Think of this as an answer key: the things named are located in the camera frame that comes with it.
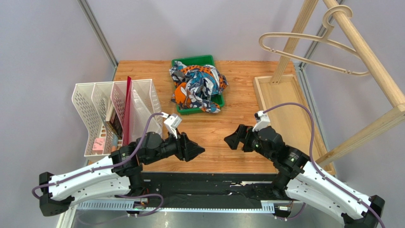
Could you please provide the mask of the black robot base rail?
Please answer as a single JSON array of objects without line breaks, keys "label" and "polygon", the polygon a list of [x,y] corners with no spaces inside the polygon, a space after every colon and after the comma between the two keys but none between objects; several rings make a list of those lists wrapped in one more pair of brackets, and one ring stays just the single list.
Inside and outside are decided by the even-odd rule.
[{"label": "black robot base rail", "polygon": [[150,194],[149,206],[162,203],[164,208],[259,209],[262,200],[291,201],[272,190],[275,178],[257,173],[142,172],[142,183],[127,195]]}]

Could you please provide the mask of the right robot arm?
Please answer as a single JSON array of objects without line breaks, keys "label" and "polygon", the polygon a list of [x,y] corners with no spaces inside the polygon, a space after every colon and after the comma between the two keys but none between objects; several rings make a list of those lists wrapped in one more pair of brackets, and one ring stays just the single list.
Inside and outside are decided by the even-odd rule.
[{"label": "right robot arm", "polygon": [[279,171],[271,183],[270,195],[290,198],[310,205],[336,219],[346,228],[376,228],[385,201],[378,195],[356,191],[310,161],[302,151],[284,143],[282,136],[268,126],[254,131],[239,125],[224,138],[232,150],[243,144],[244,152],[257,152]]}]

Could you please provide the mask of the colourful patterned shorts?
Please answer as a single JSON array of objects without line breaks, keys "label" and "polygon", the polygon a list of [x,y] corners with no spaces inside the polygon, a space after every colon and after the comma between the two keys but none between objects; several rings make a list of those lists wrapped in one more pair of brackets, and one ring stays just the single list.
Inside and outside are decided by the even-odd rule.
[{"label": "colourful patterned shorts", "polygon": [[212,97],[222,95],[228,87],[225,75],[212,65],[185,65],[175,61],[169,69],[174,83],[171,101],[182,109],[198,108],[203,112],[216,114],[220,106]]}]

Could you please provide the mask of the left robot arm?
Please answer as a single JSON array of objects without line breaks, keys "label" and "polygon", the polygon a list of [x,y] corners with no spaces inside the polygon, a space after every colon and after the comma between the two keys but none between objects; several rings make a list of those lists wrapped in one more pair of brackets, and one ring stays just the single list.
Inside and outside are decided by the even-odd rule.
[{"label": "left robot arm", "polygon": [[186,133],[162,139],[148,132],[129,145],[122,146],[109,156],[81,169],[54,175],[39,175],[42,195],[39,208],[43,216],[66,212],[81,202],[106,197],[137,197],[146,192],[142,179],[143,165],[175,156],[189,162],[205,149],[191,141]]}]

